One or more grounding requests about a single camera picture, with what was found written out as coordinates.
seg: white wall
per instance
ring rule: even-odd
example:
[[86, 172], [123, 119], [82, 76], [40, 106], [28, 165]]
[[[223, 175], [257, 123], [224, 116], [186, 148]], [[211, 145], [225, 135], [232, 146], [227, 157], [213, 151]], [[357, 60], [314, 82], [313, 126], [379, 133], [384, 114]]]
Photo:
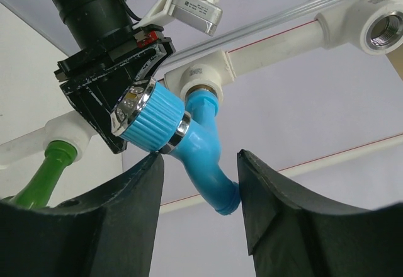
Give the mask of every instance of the white wall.
[[[72, 107], [54, 71], [65, 55], [0, 4], [0, 144], [42, 128]], [[0, 198], [15, 195], [43, 161], [37, 154], [0, 170]], [[56, 205], [122, 172], [122, 156], [113, 155], [97, 135], [78, 163], [65, 170], [52, 199]]]

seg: blue pipe fitting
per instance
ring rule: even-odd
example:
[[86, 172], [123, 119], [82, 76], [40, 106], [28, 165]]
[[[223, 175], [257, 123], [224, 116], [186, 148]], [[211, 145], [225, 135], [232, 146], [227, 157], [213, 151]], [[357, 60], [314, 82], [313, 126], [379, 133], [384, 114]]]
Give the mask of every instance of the blue pipe fitting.
[[174, 135], [184, 113], [181, 99], [158, 82], [133, 123], [120, 137], [147, 152], [157, 152]]
[[[210, 91], [195, 91], [188, 96], [185, 111], [183, 102], [153, 79], [142, 90], [131, 110], [125, 110], [130, 92], [115, 108], [111, 115], [113, 133], [148, 152], [160, 150], [177, 158], [202, 197], [219, 214], [231, 214], [241, 198], [238, 184], [228, 179], [219, 166], [217, 97]], [[192, 119], [185, 119], [189, 114]]]

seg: white pipe fitting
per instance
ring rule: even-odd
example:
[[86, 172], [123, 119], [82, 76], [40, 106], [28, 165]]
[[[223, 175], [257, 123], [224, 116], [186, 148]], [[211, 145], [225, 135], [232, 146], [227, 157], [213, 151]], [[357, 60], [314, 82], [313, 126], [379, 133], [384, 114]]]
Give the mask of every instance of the white pipe fitting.
[[43, 149], [55, 140], [62, 140], [71, 144], [77, 150], [75, 162], [82, 159], [91, 137], [96, 131], [76, 111], [70, 111], [64, 115], [50, 120], [45, 125], [45, 140]]
[[165, 86], [183, 101], [193, 87], [208, 86], [217, 95], [220, 104], [224, 100], [222, 86], [234, 81], [234, 70], [222, 50], [173, 69], [164, 76]]
[[33, 154], [44, 151], [55, 140], [62, 140], [77, 150], [76, 162], [87, 149], [96, 131], [76, 111], [58, 116], [45, 127], [0, 145], [0, 169]]
[[349, 42], [369, 55], [383, 55], [403, 44], [403, 0], [349, 0], [316, 18], [326, 49]]

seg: white pipe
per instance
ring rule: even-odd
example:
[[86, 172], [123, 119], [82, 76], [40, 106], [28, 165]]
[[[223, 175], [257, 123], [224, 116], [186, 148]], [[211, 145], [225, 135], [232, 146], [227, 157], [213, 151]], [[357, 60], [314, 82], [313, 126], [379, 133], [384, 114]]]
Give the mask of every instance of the white pipe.
[[43, 151], [45, 129], [41, 128], [34, 132], [18, 137], [0, 145], [0, 170], [23, 158]]
[[[376, 142], [348, 149], [326, 157], [321, 157], [319, 159], [315, 159], [310, 162], [305, 162], [297, 166], [279, 170], [278, 172], [280, 172], [282, 175], [288, 178], [292, 178], [297, 175], [301, 175], [325, 167], [330, 167], [336, 164], [340, 164], [342, 162], [350, 161], [352, 159], [357, 159], [359, 157], [377, 151], [396, 147], [401, 144], [403, 144], [403, 134], [395, 135], [393, 137], [385, 138], [383, 140], [378, 140]], [[189, 198], [184, 198], [182, 200], [161, 205], [159, 213], [160, 214], [169, 213], [176, 210], [188, 208], [189, 206], [199, 205], [200, 203], [204, 202], [205, 200], [200, 195], [191, 196]]]
[[167, 67], [190, 59], [194, 56], [199, 56], [200, 54], [211, 52], [214, 49], [218, 49], [219, 47], [223, 47], [234, 41], [238, 41], [242, 38], [254, 35], [255, 33], [259, 33], [263, 30], [268, 30], [269, 28], [272, 28], [276, 25], [286, 23], [290, 20], [295, 20], [309, 13], [322, 10], [343, 1], [345, 0], [310, 0], [301, 5], [287, 9], [285, 11], [280, 11], [279, 13], [268, 16], [259, 21], [247, 24], [235, 30], [229, 31], [223, 35], [208, 39], [204, 42], [176, 52], [175, 54], [170, 56], [170, 58], [165, 60], [164, 63], [162, 63], [162, 66]]
[[311, 21], [228, 52], [236, 76], [323, 47], [323, 30]]

